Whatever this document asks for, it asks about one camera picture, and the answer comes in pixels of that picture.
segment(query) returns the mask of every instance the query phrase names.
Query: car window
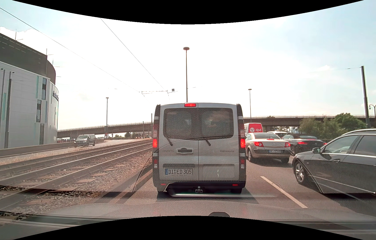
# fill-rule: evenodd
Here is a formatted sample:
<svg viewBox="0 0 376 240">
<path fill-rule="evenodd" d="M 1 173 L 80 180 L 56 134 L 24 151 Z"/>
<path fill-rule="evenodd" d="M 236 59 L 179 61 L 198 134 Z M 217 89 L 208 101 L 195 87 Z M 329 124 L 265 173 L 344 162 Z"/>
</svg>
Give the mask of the car window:
<svg viewBox="0 0 376 240">
<path fill-rule="evenodd" d="M 193 111 L 185 108 L 164 110 L 164 131 L 166 138 L 188 139 L 192 135 Z"/>
<path fill-rule="evenodd" d="M 255 133 L 255 139 L 280 139 L 273 133 Z"/>
<path fill-rule="evenodd" d="M 314 136 L 299 136 L 299 138 L 301 139 L 318 139 L 318 137 L 314 137 Z"/>
<path fill-rule="evenodd" d="M 358 136 L 349 136 L 337 139 L 324 148 L 324 153 L 347 153 Z"/>
<path fill-rule="evenodd" d="M 364 136 L 354 154 L 376 156 L 376 136 Z"/>
<path fill-rule="evenodd" d="M 231 108 L 199 108 L 202 137 L 232 137 L 234 118 Z"/>
</svg>

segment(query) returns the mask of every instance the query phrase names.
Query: building sign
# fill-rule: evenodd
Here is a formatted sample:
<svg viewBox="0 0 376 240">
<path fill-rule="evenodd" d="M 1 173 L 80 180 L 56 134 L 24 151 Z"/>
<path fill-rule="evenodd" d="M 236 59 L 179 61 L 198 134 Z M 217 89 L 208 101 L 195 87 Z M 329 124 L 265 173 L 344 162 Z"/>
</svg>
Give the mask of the building sign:
<svg viewBox="0 0 376 240">
<path fill-rule="evenodd" d="M 59 97 L 57 96 L 57 94 L 55 92 L 53 92 L 53 96 L 56 98 L 56 100 L 59 101 Z"/>
</svg>

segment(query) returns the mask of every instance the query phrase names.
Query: overpass bridge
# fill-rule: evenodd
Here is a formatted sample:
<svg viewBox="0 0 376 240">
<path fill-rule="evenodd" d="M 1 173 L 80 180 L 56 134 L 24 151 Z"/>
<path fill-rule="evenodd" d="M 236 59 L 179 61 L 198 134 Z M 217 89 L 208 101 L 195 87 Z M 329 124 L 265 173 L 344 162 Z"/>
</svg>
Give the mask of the overpass bridge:
<svg viewBox="0 0 376 240">
<path fill-rule="evenodd" d="M 363 121 L 365 121 L 364 115 L 353 115 Z M 315 118 L 322 121 L 324 118 L 333 118 L 335 115 L 316 116 L 316 115 L 297 115 L 297 116 L 255 116 L 244 117 L 244 123 L 262 123 L 266 131 L 269 131 L 272 126 L 284 126 L 284 127 L 299 127 L 300 121 L 303 118 Z M 370 117 L 370 121 L 376 121 L 376 118 Z M 119 132 L 149 132 L 152 130 L 151 122 L 138 122 L 138 123 L 121 123 L 108 125 L 108 133 Z M 92 126 L 84 128 L 71 128 L 57 131 L 58 138 L 76 138 L 81 134 L 105 134 L 105 125 Z"/>
</svg>

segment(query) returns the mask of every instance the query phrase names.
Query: license plate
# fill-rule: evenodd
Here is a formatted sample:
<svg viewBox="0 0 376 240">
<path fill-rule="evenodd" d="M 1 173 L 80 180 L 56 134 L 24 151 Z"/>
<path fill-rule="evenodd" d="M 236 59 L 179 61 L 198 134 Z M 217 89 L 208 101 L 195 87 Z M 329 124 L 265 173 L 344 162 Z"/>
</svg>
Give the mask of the license plate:
<svg viewBox="0 0 376 240">
<path fill-rule="evenodd" d="M 166 175 L 192 175 L 192 169 L 166 169 Z"/>
</svg>

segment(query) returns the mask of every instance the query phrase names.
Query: car side mirror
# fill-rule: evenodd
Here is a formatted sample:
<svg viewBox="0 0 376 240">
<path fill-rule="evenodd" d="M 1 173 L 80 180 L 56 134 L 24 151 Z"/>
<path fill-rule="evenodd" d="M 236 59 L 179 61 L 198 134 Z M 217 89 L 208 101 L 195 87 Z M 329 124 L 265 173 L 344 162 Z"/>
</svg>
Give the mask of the car side mirror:
<svg viewBox="0 0 376 240">
<path fill-rule="evenodd" d="M 320 148 L 319 147 L 313 148 L 312 152 L 313 153 L 320 153 Z"/>
</svg>

